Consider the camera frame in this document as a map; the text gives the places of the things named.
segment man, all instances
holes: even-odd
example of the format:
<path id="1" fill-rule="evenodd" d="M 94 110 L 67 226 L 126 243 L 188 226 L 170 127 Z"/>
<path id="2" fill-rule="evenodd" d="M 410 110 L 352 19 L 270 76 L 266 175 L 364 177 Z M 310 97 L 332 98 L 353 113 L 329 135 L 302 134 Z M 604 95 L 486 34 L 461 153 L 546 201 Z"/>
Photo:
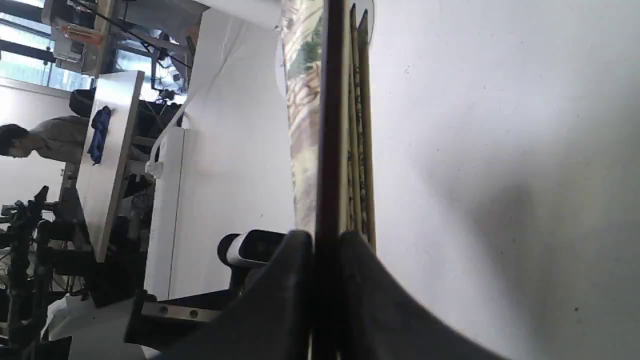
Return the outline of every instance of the man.
<path id="1" fill-rule="evenodd" d="M 41 157 L 80 165 L 89 119 L 74 115 L 41 122 L 31 130 L 15 124 L 0 126 L 0 155 L 26 158 L 33 151 Z M 131 147 L 130 159 L 145 161 L 148 156 Z"/>

